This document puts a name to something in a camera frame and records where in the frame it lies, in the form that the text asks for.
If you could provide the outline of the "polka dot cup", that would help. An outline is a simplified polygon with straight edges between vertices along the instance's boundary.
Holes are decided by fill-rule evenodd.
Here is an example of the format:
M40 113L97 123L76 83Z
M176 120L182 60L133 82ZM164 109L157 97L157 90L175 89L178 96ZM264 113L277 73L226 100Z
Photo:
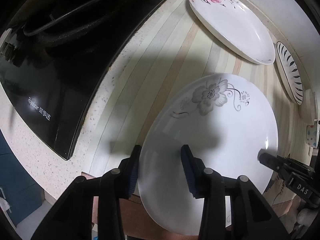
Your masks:
M319 142L319 121L316 120L313 125L306 127L306 143L313 148L318 147Z

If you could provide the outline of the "striped table mat with cat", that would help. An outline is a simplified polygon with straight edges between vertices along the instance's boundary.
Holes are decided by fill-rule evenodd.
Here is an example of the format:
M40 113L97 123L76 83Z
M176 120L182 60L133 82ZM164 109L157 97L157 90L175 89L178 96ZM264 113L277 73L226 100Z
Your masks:
M287 98L276 66L235 55L204 29L187 0L168 0L125 46L98 88L78 140L82 172L98 177L117 166L144 142L157 114L183 86L213 73L254 83L275 113L281 153L310 163L306 125Z

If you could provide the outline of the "white plate black leaf rim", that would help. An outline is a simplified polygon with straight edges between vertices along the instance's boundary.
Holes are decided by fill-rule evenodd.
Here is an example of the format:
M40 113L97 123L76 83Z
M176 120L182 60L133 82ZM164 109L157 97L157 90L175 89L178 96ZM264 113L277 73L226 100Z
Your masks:
M294 103L301 105L303 102L303 85L297 65L282 42L277 41L275 46L276 63L285 90Z

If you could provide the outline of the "black glass gas stove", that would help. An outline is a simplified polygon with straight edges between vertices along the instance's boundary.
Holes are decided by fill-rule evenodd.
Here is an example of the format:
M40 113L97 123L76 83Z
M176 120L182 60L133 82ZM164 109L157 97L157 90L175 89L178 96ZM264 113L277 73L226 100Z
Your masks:
M166 0L26 0L1 40L1 85L27 126L68 160L103 77Z

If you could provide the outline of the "white plate pink rose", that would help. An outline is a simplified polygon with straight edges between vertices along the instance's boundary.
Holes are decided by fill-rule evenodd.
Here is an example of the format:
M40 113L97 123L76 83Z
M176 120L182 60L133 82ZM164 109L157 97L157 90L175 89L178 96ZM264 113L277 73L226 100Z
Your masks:
M239 0L188 0L201 23L230 50L255 64L273 64L272 38L261 20Z

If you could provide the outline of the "white plate grey flower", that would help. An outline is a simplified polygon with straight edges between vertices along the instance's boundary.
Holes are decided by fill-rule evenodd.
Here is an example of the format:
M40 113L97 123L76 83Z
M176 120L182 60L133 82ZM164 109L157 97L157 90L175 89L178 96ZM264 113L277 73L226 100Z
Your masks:
M215 74L184 87L154 120L139 160L142 203L159 226L195 236L203 200L189 192L181 162L183 145L206 167L224 177L245 175L264 192L272 171L259 163L258 155L276 155L276 119L253 83L233 74Z

